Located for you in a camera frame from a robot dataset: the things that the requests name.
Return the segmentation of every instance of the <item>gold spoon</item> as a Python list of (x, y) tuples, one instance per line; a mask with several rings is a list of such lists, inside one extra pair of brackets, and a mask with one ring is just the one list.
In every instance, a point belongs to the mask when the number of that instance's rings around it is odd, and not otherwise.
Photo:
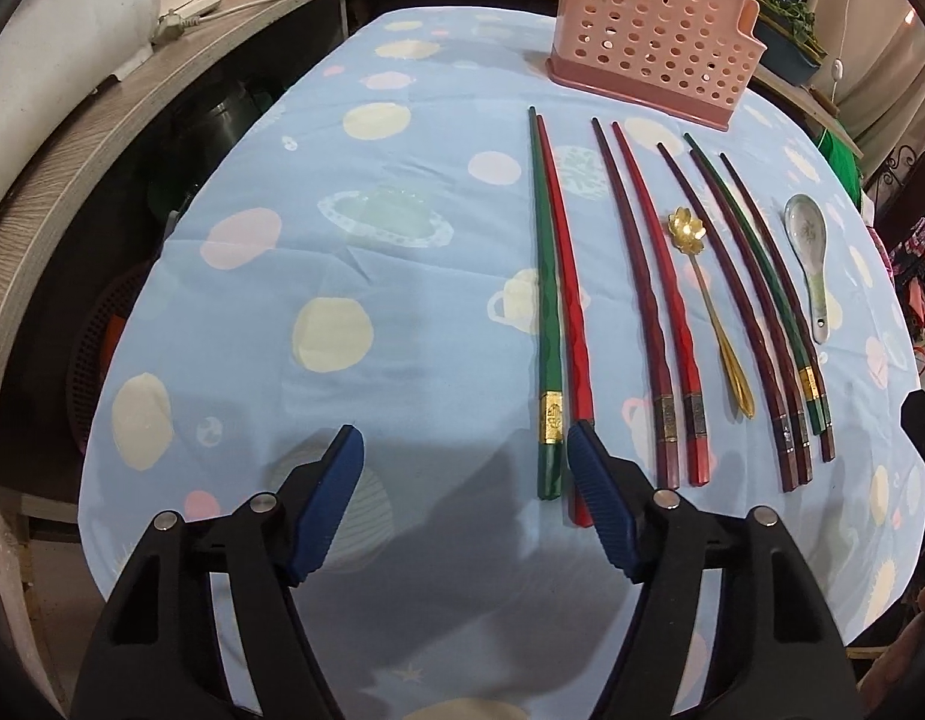
[(716, 331), (716, 340), (719, 342), (720, 357), (723, 358), (723, 367), (725, 375), (729, 379), (729, 387), (732, 394), (739, 404), (742, 413), (752, 419), (756, 414), (755, 401), (752, 399), (752, 390), (749, 389), (749, 382), (746, 380), (746, 373), (739, 365), (736, 353), (732, 350), (732, 344), (725, 335), (723, 324), (716, 314), (716, 307), (712, 304), (712, 296), (709, 295), (709, 288), (705, 285), (705, 279), (702, 278), (702, 271), (699, 263), (696, 261), (696, 255), (702, 251), (702, 238), (705, 236), (705, 227), (697, 218), (693, 218), (692, 211), (688, 208), (677, 208), (675, 213), (669, 215), (669, 234), (672, 236), (672, 242), (678, 250), (689, 257), (693, 264), (693, 271), (696, 271), (696, 281), (699, 281), (699, 289), (702, 291), (702, 299), (705, 301), (706, 311), (709, 312), (709, 319), (712, 322), (713, 329)]

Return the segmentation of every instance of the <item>dark red chopstick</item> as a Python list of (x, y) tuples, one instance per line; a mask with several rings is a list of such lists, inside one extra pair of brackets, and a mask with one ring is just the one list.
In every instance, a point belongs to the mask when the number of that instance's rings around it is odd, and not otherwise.
[(626, 193), (619, 167), (612, 156), (609, 141), (598, 119), (592, 119), (592, 128), (603, 154), (605, 172), (619, 209), (619, 220), (626, 238), (629, 264), (635, 277), (636, 299), (642, 314), (643, 339), (646, 343), (648, 381), (653, 399), (653, 428), (656, 431), (656, 485), (675, 490), (680, 485), (680, 445), (675, 427), (675, 402), (672, 399), (672, 376), (666, 362), (666, 340), (659, 324), (659, 305), (653, 294), (646, 250), (639, 238), (639, 228), (632, 213), (632, 204)]
[(795, 372), (792, 370), (792, 357), (789, 353), (789, 346), (786, 343), (786, 334), (782, 329), (776, 305), (773, 304), (773, 298), (768, 291), (766, 279), (763, 277), (759, 264), (756, 261), (743, 228), (739, 223), (736, 215), (732, 213), (723, 197), (719, 184), (709, 172), (704, 160), (698, 151), (690, 151), (690, 156), (702, 178), (712, 191), (712, 196), (716, 199), (716, 204), (720, 211), (723, 212), (725, 223), (728, 225), (729, 232), (732, 234), (733, 241), (736, 242), (736, 248), (742, 257), (743, 263), (749, 271), (749, 279), (752, 280), (752, 287), (756, 290), (756, 297), (762, 308), (763, 318), (766, 319), (768, 334), (776, 349), (776, 363), (779, 367), (779, 375), (782, 377), (782, 391), (786, 396), (786, 404), (789, 407), (789, 418), (792, 424), (792, 445), (795, 450), (795, 467), (797, 468), (798, 481), (800, 485), (808, 485), (813, 479), (812, 453), (809, 448), (809, 429), (806, 425), (806, 413), (802, 410), (802, 397), (800, 395), (800, 385), (795, 379)]
[[(573, 421), (585, 419), (589, 423), (594, 423), (596, 415), (592, 402), (592, 382), (589, 378), (589, 350), (585, 343), (585, 320), (582, 316), (582, 302), (579, 299), (579, 275), (576, 273), (576, 258), (573, 255), (573, 242), (569, 234), (569, 218), (566, 216), (566, 207), (562, 201), (560, 177), (555, 171), (555, 159), (552, 157), (546, 123), (539, 115), (536, 116), (536, 120), (539, 124), (543, 166), (546, 168), (546, 183), (549, 184), (549, 197), (552, 202), (555, 249), (560, 256)], [(585, 502), (577, 488), (574, 488), (569, 499), (569, 515), (573, 522), (581, 528), (592, 526), (589, 509), (586, 509)]]
[(648, 237), (653, 243), (656, 252), (656, 261), (659, 265), (659, 275), (662, 277), (663, 295), (669, 307), (669, 319), (672, 323), (672, 338), (675, 341), (675, 357), (680, 367), (680, 381), (682, 384), (682, 403), (686, 419), (686, 448), (689, 460), (689, 483), (695, 487), (709, 483), (709, 437), (706, 435), (705, 410), (702, 405), (702, 381), (699, 378), (699, 367), (696, 365), (696, 355), (693, 349), (693, 336), (689, 331), (689, 322), (686, 320), (686, 306), (682, 302), (680, 287), (675, 277), (675, 266), (672, 265), (672, 254), (666, 245), (653, 199), (648, 193), (648, 187), (643, 180), (639, 164), (636, 162), (632, 148), (623, 134), (618, 122), (612, 123), (619, 148), (623, 151), (629, 175), (635, 185), (636, 198), (642, 207), (643, 217), (646, 220)]
[(802, 346), (806, 347), (809, 365), (816, 379), (816, 388), (819, 390), (819, 403), (822, 407), (822, 417), (824, 418), (825, 428), (819, 434), (819, 444), (822, 449), (822, 461), (824, 463), (829, 463), (829, 461), (833, 460), (836, 456), (836, 443), (832, 436), (832, 418), (829, 415), (829, 399), (826, 396), (825, 383), (822, 381), (822, 370), (819, 367), (819, 355), (816, 354), (816, 343), (814, 343), (812, 333), (809, 331), (809, 323), (806, 322), (806, 314), (803, 314), (802, 309), (800, 309), (800, 295), (795, 291), (795, 284), (792, 283), (792, 274), (790, 274), (789, 269), (786, 268), (786, 261), (782, 259), (782, 254), (779, 253), (779, 247), (776, 245), (776, 239), (773, 238), (773, 233), (770, 228), (768, 228), (765, 218), (763, 218), (762, 213), (759, 211), (759, 207), (756, 205), (752, 193), (747, 189), (742, 177), (739, 175), (739, 172), (737, 172), (728, 156), (720, 154), (720, 157), (722, 157), (723, 164), (725, 164), (725, 167), (729, 170), (729, 174), (732, 175), (732, 180), (736, 182), (736, 186), (739, 188), (739, 194), (741, 194), (744, 202), (746, 202), (747, 208), (749, 208), (749, 215), (752, 216), (752, 220), (756, 223), (756, 229), (759, 231), (759, 234), (762, 235), (768, 255), (770, 255), (773, 260), (773, 265), (776, 266), (779, 283), (782, 285), (783, 292), (786, 293), (787, 300), (789, 300), (790, 305), (792, 305), (792, 315), (795, 317), (795, 326), (798, 331), (800, 331)]
[(729, 291), (736, 301), (736, 308), (739, 309), (739, 316), (743, 319), (746, 327), (747, 336), (749, 336), (749, 345), (752, 346), (752, 353), (756, 357), (756, 366), (759, 368), (759, 377), (763, 383), (763, 393), (766, 395), (766, 405), (771, 421), (773, 421), (773, 440), (776, 442), (776, 459), (779, 463), (779, 475), (782, 479), (782, 490), (784, 493), (791, 493), (800, 485), (798, 480), (798, 469), (795, 463), (795, 448), (792, 446), (792, 429), (790, 427), (789, 415), (786, 413), (785, 401), (782, 398), (782, 392), (776, 383), (776, 370), (773, 368), (773, 358), (768, 354), (766, 340), (763, 338), (762, 330), (756, 321), (756, 314), (752, 309), (752, 303), (746, 295), (746, 288), (739, 279), (736, 266), (733, 265), (732, 257), (725, 248), (723, 239), (719, 231), (715, 228), (709, 213), (706, 212), (705, 206), (702, 205), (696, 190), (692, 188), (689, 179), (686, 178), (682, 168), (672, 159), (672, 154), (667, 151), (663, 143), (656, 146), (659, 153), (662, 154), (669, 169), (672, 170), (675, 180), (682, 187), (682, 193), (689, 200), (696, 215), (702, 220), (706, 228), (706, 240), (712, 245), (713, 251), (716, 252), (716, 259), (723, 269), (726, 283), (729, 285)]

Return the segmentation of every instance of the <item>floor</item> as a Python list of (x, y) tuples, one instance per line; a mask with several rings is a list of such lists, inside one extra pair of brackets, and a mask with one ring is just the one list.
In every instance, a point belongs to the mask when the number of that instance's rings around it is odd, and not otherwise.
[(89, 574), (80, 544), (34, 541), (32, 571), (52, 661), (47, 669), (55, 672), (67, 709), (82, 656), (103, 610), (103, 596)]

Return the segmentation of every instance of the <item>green plant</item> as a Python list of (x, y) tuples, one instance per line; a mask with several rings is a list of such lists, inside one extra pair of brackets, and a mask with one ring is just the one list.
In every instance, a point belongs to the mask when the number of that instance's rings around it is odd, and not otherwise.
[(816, 14), (809, 9), (805, 2), (789, 2), (784, 0), (757, 0), (759, 4), (781, 16), (789, 25), (792, 42), (811, 55), (819, 63), (825, 59), (825, 50), (816, 40)]

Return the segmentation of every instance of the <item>metal screw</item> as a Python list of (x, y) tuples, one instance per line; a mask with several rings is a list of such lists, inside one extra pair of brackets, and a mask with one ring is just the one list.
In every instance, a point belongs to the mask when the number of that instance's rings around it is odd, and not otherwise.
[(677, 509), (680, 506), (680, 496), (672, 490), (656, 490), (653, 493), (653, 503), (661, 509)]
[(272, 512), (277, 507), (277, 497), (272, 493), (259, 493), (250, 500), (250, 509), (256, 514)]
[(179, 517), (176, 516), (176, 512), (159, 512), (159, 514), (152, 519), (152, 526), (154, 526), (157, 531), (168, 531), (176, 527), (176, 522), (178, 521)]
[(779, 515), (768, 506), (757, 506), (752, 516), (756, 522), (760, 525), (765, 525), (767, 528), (773, 527), (779, 521)]

